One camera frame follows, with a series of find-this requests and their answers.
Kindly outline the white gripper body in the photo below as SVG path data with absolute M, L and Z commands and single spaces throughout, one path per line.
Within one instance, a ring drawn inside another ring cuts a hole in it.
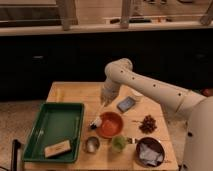
M 111 104 L 113 100 L 119 95 L 120 85 L 110 79 L 106 79 L 101 87 L 101 103 Z

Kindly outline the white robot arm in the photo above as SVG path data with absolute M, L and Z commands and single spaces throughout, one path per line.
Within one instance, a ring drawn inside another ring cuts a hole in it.
M 132 71 L 133 64 L 122 58 L 105 66 L 106 80 L 101 103 L 108 106 L 122 85 L 187 116 L 187 135 L 181 171 L 213 171 L 213 96 L 206 97 Z

